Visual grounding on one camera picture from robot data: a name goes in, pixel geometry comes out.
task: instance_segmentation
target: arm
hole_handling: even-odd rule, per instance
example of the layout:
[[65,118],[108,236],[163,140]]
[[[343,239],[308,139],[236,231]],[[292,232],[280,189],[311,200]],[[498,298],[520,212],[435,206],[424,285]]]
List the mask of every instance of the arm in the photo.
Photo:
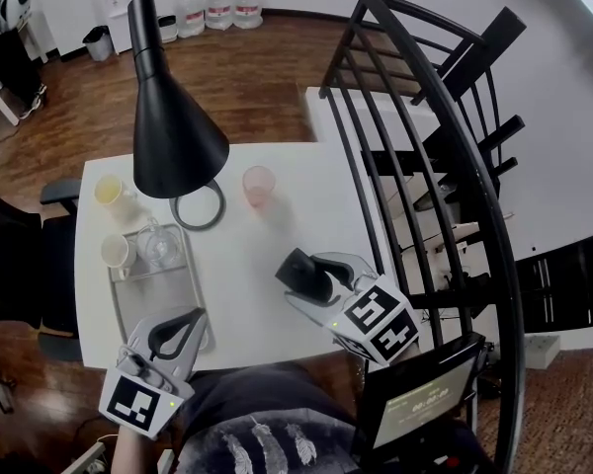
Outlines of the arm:
[[155,472],[151,441],[126,427],[119,427],[119,439],[112,461],[112,474]]

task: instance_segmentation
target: screen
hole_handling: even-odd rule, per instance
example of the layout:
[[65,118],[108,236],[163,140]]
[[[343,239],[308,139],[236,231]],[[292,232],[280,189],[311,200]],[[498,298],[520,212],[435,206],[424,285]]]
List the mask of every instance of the screen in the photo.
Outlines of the screen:
[[466,360],[437,379],[387,401],[374,448],[419,429],[457,406],[474,361]]

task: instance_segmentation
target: lamp shade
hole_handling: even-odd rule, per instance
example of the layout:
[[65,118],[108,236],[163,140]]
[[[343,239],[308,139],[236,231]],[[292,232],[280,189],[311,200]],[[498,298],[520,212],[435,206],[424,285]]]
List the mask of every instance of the lamp shade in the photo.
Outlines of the lamp shade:
[[154,0],[132,0],[128,13],[138,77],[134,182],[149,197],[181,197],[219,173],[228,139],[172,77]]

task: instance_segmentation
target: metal tray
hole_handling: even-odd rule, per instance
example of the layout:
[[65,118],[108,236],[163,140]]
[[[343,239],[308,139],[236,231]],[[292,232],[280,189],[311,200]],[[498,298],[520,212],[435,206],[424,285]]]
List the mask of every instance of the metal tray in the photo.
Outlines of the metal tray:
[[[108,269],[124,343],[145,316],[185,305],[190,309],[205,306],[185,233],[176,224],[162,226],[171,232],[179,243],[178,255],[171,264],[155,266],[145,261],[138,253],[126,279],[121,279],[117,269]],[[138,231],[126,233],[124,236],[135,243],[137,234]],[[183,333],[184,329],[166,343],[163,349],[166,351],[168,345],[176,346]],[[201,350],[209,346],[209,340],[207,328]]]

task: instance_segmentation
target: trash bin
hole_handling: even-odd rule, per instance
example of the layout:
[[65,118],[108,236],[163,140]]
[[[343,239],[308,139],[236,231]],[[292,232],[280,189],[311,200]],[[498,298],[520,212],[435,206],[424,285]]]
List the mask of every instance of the trash bin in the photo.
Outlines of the trash bin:
[[108,27],[95,27],[84,38],[90,56],[95,61],[104,61],[112,54],[112,39]]
[[171,42],[178,38],[175,16],[161,16],[158,18],[158,27],[160,28],[162,43]]

